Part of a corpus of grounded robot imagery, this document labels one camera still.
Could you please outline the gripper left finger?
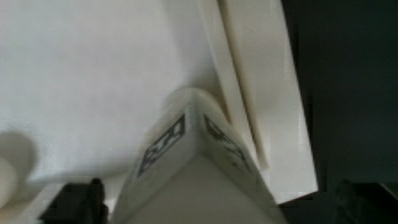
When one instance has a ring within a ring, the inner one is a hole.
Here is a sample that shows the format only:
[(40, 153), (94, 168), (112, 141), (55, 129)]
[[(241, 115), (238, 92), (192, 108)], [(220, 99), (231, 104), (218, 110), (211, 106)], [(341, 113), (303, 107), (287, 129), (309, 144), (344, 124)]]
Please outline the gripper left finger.
[(104, 185), (99, 178), (87, 183), (48, 187), (10, 224), (106, 224)]

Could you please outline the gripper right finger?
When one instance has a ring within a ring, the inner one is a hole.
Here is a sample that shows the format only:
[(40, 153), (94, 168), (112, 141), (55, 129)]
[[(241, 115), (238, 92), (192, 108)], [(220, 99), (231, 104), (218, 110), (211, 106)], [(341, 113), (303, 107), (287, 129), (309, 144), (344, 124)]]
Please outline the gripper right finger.
[(334, 224), (398, 224), (398, 183), (341, 181)]

